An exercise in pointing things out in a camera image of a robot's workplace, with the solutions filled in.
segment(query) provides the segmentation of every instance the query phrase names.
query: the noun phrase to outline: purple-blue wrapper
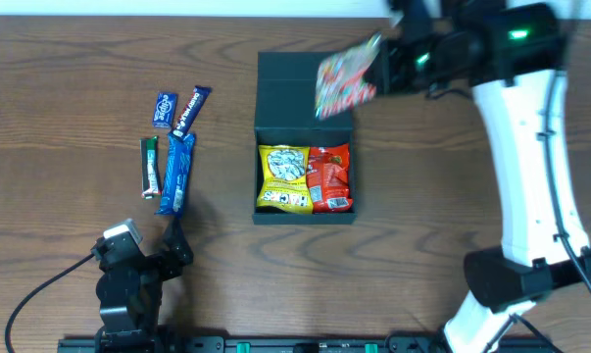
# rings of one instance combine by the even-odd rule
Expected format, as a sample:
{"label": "purple-blue wrapper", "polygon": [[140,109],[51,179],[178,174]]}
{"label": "purple-blue wrapper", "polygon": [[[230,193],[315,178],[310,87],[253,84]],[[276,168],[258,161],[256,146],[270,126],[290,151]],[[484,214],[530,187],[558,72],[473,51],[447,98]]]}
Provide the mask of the purple-blue wrapper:
{"label": "purple-blue wrapper", "polygon": [[160,210],[156,212],[156,215],[174,215],[181,218],[194,144],[195,135],[193,133],[183,136],[181,141],[169,133],[169,157],[165,185],[162,190]]}
{"label": "purple-blue wrapper", "polygon": [[152,125],[154,127],[171,128],[173,116],[175,115],[175,104],[177,104],[177,94],[160,92],[154,109]]}
{"label": "purple-blue wrapper", "polygon": [[195,118],[197,118],[201,107],[203,107],[211,91],[212,88],[210,87],[195,86],[193,96],[190,97],[190,100],[184,106],[184,111],[179,116],[177,124],[172,131],[173,136],[181,139],[188,133],[190,126],[193,125]]}

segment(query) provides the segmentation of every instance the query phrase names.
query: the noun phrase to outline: red snack bag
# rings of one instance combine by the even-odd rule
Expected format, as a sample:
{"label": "red snack bag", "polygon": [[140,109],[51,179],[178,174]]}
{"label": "red snack bag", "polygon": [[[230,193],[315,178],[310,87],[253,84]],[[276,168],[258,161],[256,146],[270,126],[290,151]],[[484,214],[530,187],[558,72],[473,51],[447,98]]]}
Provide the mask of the red snack bag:
{"label": "red snack bag", "polygon": [[311,147],[306,184],[311,191],[314,213],[344,212],[352,207],[347,170],[349,144],[338,147]]}

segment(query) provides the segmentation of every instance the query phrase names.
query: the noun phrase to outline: blue wrapper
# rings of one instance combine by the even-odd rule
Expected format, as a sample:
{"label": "blue wrapper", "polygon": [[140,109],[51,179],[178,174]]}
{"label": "blue wrapper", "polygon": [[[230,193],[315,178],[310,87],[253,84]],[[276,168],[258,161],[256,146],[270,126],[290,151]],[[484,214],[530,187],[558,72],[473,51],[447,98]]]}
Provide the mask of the blue wrapper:
{"label": "blue wrapper", "polygon": [[181,141],[169,133],[169,157],[165,173],[165,186],[162,190],[160,210],[156,212],[156,215],[181,217],[194,144],[195,135],[193,133],[185,135]]}
{"label": "blue wrapper", "polygon": [[211,91],[212,88],[210,87],[195,86],[195,89],[193,89],[193,96],[188,103],[186,103],[184,111],[179,116],[177,124],[172,131],[173,136],[181,139],[186,133],[188,133],[190,126],[195,121],[195,118],[197,118],[201,107],[203,107],[204,102],[206,102]]}
{"label": "blue wrapper", "polygon": [[175,114],[175,104],[177,104],[177,94],[160,92],[154,109],[152,125],[154,127],[171,128],[173,115]]}

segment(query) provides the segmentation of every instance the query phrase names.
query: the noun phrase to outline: white backdrop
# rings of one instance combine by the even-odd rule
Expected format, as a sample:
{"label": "white backdrop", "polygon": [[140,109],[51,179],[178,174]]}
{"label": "white backdrop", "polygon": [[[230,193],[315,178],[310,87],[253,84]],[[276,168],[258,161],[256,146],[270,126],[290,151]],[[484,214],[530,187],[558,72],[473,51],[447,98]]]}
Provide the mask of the white backdrop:
{"label": "white backdrop", "polygon": [[[508,0],[523,5],[536,0]],[[583,18],[591,19],[591,0]],[[439,16],[439,0],[425,0]],[[568,18],[571,0],[548,0]],[[0,15],[164,15],[240,17],[387,17],[384,0],[0,0]]]}

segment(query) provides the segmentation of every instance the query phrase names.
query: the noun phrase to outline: open box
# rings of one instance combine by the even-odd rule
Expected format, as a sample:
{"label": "open box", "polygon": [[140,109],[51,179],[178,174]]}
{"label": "open box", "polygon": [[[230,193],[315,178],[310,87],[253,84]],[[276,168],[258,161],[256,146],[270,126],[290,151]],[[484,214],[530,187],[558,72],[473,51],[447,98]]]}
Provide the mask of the open box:
{"label": "open box", "polygon": [[[351,112],[320,122],[315,118],[319,63],[331,53],[260,53],[256,98],[255,225],[348,225],[356,219],[356,180]],[[342,213],[299,215],[273,207],[256,207],[263,187],[259,145],[334,147],[350,144],[349,187],[352,208]]]}

